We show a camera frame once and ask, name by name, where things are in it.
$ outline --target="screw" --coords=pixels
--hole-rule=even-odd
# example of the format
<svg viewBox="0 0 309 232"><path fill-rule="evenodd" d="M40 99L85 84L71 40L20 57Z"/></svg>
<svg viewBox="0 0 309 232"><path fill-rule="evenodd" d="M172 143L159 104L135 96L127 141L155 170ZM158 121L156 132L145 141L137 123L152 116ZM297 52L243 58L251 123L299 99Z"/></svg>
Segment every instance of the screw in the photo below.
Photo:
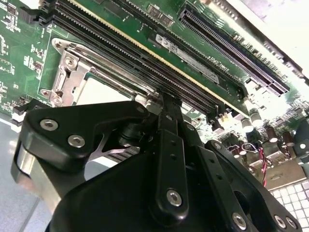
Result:
<svg viewBox="0 0 309 232"><path fill-rule="evenodd" d="M46 131L55 131L58 128L58 123L51 119L43 119L40 122L40 126Z"/></svg>
<svg viewBox="0 0 309 232"><path fill-rule="evenodd" d="M166 117L168 118L168 120L171 120L171 121L173 120L173 118L169 115L166 115Z"/></svg>
<svg viewBox="0 0 309 232"><path fill-rule="evenodd" d="M233 221L235 224L241 229L245 230L247 228L246 221L243 219L243 217L238 213L233 213L232 215Z"/></svg>
<svg viewBox="0 0 309 232"><path fill-rule="evenodd" d="M66 57L64 63L68 69L75 69L77 66L77 61L71 57Z"/></svg>
<svg viewBox="0 0 309 232"><path fill-rule="evenodd" d="M297 229L297 225L292 219L290 219L289 217L286 217L286 220L290 224L290 226L292 226L294 229Z"/></svg>
<svg viewBox="0 0 309 232"><path fill-rule="evenodd" d="M187 124L187 128L191 131L194 131L194 126L192 126L191 124Z"/></svg>
<svg viewBox="0 0 309 232"><path fill-rule="evenodd" d="M220 146L220 144L218 144L218 143L214 143L214 146L215 146L218 150L221 149L221 146Z"/></svg>
<svg viewBox="0 0 309 232"><path fill-rule="evenodd" d="M286 228L286 225L285 225L284 221L281 219L281 217L275 215L274 218L275 218L275 220L277 221L277 224L278 224L281 228L283 228L283 229Z"/></svg>
<svg viewBox="0 0 309 232"><path fill-rule="evenodd" d="M166 197L167 197L169 203L173 206L179 207L183 203L181 196L175 190L170 189L166 193Z"/></svg>
<svg viewBox="0 0 309 232"><path fill-rule="evenodd" d="M55 95L52 100L51 100L52 103L55 104L55 106L61 106L62 105L62 98L58 95Z"/></svg>
<svg viewBox="0 0 309 232"><path fill-rule="evenodd" d="M46 91L46 90L42 90L41 93L43 94L43 96L48 96L49 95L48 91Z"/></svg>
<svg viewBox="0 0 309 232"><path fill-rule="evenodd" d="M137 110L138 110L139 112L141 112L141 113L145 113L145 110L144 110L143 108L141 108L141 107L137 107Z"/></svg>
<svg viewBox="0 0 309 232"><path fill-rule="evenodd" d="M85 146L85 139L82 136L74 134L68 138L68 143L75 148L81 148Z"/></svg>
<svg viewBox="0 0 309 232"><path fill-rule="evenodd" d="M56 48L62 48L62 43L60 41L55 42L55 47Z"/></svg>

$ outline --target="black connector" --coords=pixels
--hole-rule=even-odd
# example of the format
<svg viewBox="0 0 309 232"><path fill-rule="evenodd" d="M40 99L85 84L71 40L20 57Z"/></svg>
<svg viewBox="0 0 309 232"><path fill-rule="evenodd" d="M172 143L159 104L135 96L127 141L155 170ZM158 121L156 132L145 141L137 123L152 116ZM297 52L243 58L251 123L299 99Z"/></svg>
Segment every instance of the black connector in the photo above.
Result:
<svg viewBox="0 0 309 232"><path fill-rule="evenodd" d="M223 30L216 28L194 7L186 5L180 13L179 21L202 37L231 62L235 63L256 83L268 89L276 96L280 96L290 90L268 66L248 52L246 48L235 42Z"/></svg>

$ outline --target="cable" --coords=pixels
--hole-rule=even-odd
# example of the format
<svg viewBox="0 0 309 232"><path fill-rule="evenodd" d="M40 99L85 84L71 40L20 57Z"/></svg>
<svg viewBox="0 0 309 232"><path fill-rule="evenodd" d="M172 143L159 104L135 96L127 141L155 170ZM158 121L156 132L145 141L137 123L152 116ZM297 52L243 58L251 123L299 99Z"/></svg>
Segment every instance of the cable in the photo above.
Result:
<svg viewBox="0 0 309 232"><path fill-rule="evenodd" d="M244 149L245 145L250 145L254 149L254 151L249 151L249 150ZM241 145L241 149L244 150L244 151L248 151L248 152L254 152L254 153L258 152L256 147L253 144L251 144L251 143L244 143L243 145Z"/></svg>
<svg viewBox="0 0 309 232"><path fill-rule="evenodd" d="M260 159L263 161L262 163L262 173L263 173L263 180L262 180L262 184L265 187L266 186L266 167L267 167L267 161L266 161L266 157L264 155L263 149L260 149Z"/></svg>

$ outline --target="white grid panel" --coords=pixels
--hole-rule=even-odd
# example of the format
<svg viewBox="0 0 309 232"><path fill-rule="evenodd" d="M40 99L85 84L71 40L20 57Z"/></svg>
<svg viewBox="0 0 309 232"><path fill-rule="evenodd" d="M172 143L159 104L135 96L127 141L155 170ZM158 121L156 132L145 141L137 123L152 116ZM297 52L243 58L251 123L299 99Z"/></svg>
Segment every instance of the white grid panel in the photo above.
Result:
<svg viewBox="0 0 309 232"><path fill-rule="evenodd" d="M309 181L297 183L271 193L309 232Z"/></svg>

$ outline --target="red wire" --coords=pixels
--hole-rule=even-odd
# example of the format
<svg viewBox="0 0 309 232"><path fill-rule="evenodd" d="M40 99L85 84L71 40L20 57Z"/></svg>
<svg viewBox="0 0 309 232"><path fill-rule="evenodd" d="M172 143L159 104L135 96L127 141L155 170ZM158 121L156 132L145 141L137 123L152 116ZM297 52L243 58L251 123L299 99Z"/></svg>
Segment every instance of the red wire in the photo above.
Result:
<svg viewBox="0 0 309 232"><path fill-rule="evenodd" d="M263 160L263 163L262 163L262 173L264 174L263 176L263 186L265 187L266 186L266 167L267 167L267 164L266 164L266 158L263 154L263 149L261 148L260 149L260 159Z"/></svg>

